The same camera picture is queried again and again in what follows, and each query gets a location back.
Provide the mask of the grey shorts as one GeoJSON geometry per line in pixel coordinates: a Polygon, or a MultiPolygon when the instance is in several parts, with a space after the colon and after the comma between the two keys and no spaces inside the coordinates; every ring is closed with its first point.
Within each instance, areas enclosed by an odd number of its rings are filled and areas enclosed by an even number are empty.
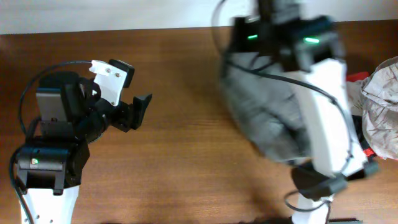
{"type": "Polygon", "coordinates": [[[311,156],[299,103],[288,83],[238,69],[278,75],[282,68],[254,52],[225,53],[220,91],[231,116],[258,153],[274,162],[296,165],[311,156]]]}

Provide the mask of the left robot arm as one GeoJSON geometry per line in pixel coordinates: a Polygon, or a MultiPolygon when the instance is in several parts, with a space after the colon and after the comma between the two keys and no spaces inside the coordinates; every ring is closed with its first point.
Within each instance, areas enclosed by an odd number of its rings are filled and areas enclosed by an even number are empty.
{"type": "Polygon", "coordinates": [[[9,162],[22,223],[71,223],[88,145],[110,126],[125,133],[141,126],[151,94],[113,106],[93,93],[98,90],[76,72],[53,72],[39,80],[40,115],[9,162]]]}

